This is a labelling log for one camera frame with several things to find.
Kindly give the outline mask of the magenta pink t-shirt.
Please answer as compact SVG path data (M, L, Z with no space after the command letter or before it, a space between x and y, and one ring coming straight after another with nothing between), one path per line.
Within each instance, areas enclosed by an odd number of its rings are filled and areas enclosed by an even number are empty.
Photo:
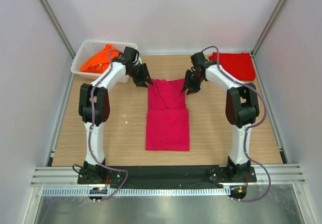
M148 86L146 138L147 151L190 150L189 110L182 93L184 79L153 80Z

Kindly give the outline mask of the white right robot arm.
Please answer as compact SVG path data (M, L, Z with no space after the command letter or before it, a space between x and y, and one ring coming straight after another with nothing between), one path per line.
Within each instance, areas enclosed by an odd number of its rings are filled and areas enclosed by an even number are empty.
M207 60L202 51L193 54L191 62L193 66L185 73L181 92L197 93L203 81L210 81L226 93L225 115L232 125L232 147L226 174L231 181L242 181L251 169L246 152L250 145L251 126L260 113L256 86L237 80L216 60Z

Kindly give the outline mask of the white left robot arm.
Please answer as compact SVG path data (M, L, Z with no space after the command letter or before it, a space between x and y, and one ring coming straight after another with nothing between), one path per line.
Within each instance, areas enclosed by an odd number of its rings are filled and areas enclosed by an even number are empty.
M82 84L78 113L86 129L87 153L78 172L79 184L101 184L115 169L105 165L104 128L110 115L109 91L125 76L137 87L153 85L146 63L141 62L139 51L126 46L123 51L108 50L107 69L90 84Z

